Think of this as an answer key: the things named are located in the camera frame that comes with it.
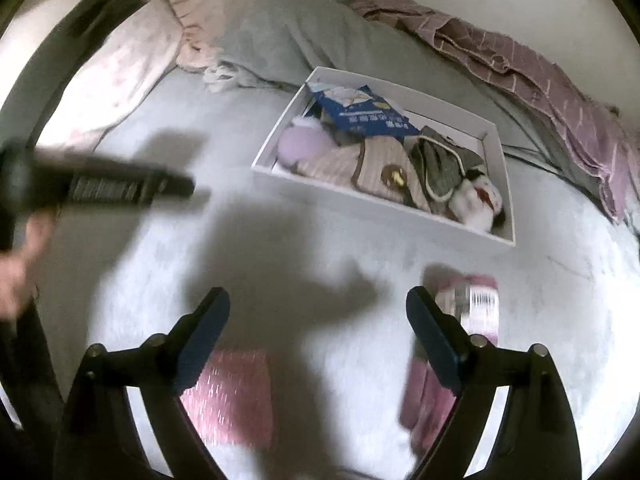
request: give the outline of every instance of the white wall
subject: white wall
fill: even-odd
[[[417,0],[509,34],[640,127],[640,46],[611,0]]]
[[[79,1],[25,0],[0,38],[0,105],[42,40]]]

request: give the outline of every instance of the open cardboard box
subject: open cardboard box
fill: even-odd
[[[306,81],[348,88],[368,85],[376,94],[392,99],[404,108],[406,116],[419,130],[428,125],[458,145],[478,153],[486,161],[488,176],[502,195],[506,222],[490,234],[481,233],[441,216],[278,170],[276,149],[280,134],[294,117],[305,114],[314,102],[306,84],[284,110],[252,164],[257,186],[297,200],[382,222],[394,230],[407,230],[414,236],[429,238],[441,246],[461,251],[480,251],[492,255],[515,247],[509,178],[495,124],[430,95],[351,72],[318,67]]]

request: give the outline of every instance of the purple striped cloth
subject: purple striped cloth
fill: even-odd
[[[474,76],[515,95],[548,117],[574,162],[600,179],[606,213],[620,221],[635,151],[616,118],[583,95],[562,69],[509,36],[488,32],[413,0],[355,0],[364,18],[402,28],[457,61]]]

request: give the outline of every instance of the white stuffed toy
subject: white stuffed toy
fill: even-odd
[[[485,233],[506,219],[500,192],[489,177],[479,171],[466,174],[449,200],[449,209],[456,220]]]

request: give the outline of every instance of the bed sheet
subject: bed sheet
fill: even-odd
[[[393,225],[266,195],[250,165],[291,94],[207,92],[174,70],[110,132],[98,152],[194,174],[191,203],[148,212],[64,213],[47,257],[39,311],[67,393],[87,345],[138,346],[167,332],[206,291],[224,286],[232,313],[220,348],[266,349],[276,444],[211,447],[229,478],[331,478],[350,468],[384,480],[414,466],[398,424],[414,340],[412,286],[437,266],[492,274],[500,344],[546,344],[578,427],[585,477],[631,419],[638,244],[555,177],[508,162],[517,247],[496,259],[410,237]],[[130,398],[151,463],[167,472],[142,399]],[[473,466],[486,460],[505,392]]]

